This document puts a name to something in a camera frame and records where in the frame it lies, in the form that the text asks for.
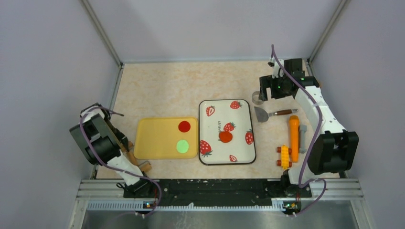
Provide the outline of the orange dough disc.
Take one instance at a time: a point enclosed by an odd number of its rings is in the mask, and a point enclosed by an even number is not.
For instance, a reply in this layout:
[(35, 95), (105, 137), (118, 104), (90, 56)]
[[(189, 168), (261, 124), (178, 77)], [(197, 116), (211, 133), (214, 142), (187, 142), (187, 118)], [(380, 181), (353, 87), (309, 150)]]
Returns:
[(219, 140), (223, 143), (229, 143), (233, 139), (233, 134), (229, 131), (221, 131), (218, 136)]

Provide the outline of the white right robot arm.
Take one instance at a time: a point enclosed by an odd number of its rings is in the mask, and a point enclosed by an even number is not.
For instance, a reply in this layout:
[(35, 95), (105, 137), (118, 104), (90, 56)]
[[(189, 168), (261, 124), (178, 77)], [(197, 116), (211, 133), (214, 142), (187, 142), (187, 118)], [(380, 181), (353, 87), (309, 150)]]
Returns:
[(315, 181), (324, 173), (350, 170), (359, 136), (337, 120), (323, 98), (317, 79), (305, 75), (301, 59), (277, 60), (272, 57), (268, 65), (273, 72), (259, 78), (259, 101), (292, 96), (314, 130), (303, 162), (299, 167), (286, 170), (288, 178), (280, 183), (281, 193), (292, 197), (299, 191), (299, 186)]

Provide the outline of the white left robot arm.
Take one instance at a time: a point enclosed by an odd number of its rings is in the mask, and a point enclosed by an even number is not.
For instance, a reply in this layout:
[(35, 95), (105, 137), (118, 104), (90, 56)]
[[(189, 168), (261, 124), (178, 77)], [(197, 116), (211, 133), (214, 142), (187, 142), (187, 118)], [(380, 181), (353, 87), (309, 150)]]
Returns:
[(113, 170), (125, 182), (120, 188), (148, 197), (153, 192), (153, 184), (125, 155), (130, 150), (130, 142), (111, 124), (111, 115), (123, 116), (99, 103), (92, 104), (80, 112), (79, 123), (69, 132), (90, 164)]

